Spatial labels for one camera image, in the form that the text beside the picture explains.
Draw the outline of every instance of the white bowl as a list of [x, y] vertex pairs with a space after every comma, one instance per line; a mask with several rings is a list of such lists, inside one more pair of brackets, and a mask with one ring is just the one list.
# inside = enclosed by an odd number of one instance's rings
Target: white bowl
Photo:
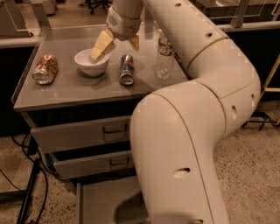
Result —
[[98, 60], [96, 63], [90, 57], [92, 48], [78, 52], [74, 58], [78, 68], [84, 73], [92, 77], [96, 77], [105, 72], [109, 63], [109, 54]]

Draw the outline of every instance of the sponge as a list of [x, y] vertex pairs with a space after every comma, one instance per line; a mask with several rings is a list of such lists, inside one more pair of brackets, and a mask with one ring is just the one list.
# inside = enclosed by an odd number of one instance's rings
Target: sponge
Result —
[[114, 34], [106, 29], [105, 31], [101, 31], [94, 48], [92, 49], [90, 56], [92, 60], [96, 63], [98, 59], [105, 53], [106, 49], [114, 42]]

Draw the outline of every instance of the water bottle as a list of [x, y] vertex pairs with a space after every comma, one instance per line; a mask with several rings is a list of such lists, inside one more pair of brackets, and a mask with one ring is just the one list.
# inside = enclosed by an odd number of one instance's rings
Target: water bottle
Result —
[[158, 39], [157, 64], [154, 72], [159, 79], [169, 79], [172, 76], [175, 51], [167, 37], [161, 33]]

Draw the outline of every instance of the terrazzo floor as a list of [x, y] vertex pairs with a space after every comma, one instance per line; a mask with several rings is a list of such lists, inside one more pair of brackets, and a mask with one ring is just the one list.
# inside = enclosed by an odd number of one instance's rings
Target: terrazzo floor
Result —
[[[231, 224], [280, 223], [280, 129], [267, 123], [260, 131], [249, 123], [218, 143], [214, 162]], [[24, 136], [16, 136], [20, 142]], [[0, 169], [25, 189], [32, 163], [10, 136], [0, 137]], [[49, 193], [39, 223], [76, 222], [75, 190], [47, 174]], [[16, 189], [0, 173], [0, 192]], [[28, 221], [36, 220], [45, 195], [45, 179], [38, 175]], [[0, 223], [16, 223], [20, 203], [0, 205]]]

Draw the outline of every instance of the aluminum can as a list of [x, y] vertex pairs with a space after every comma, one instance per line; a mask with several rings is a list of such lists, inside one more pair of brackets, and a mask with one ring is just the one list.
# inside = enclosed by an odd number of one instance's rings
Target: aluminum can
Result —
[[133, 57], [129, 54], [124, 54], [121, 58], [120, 82], [126, 86], [132, 85], [133, 73], [134, 73]]
[[59, 71], [59, 63], [52, 54], [44, 55], [38, 62], [32, 77], [40, 85], [51, 84]]

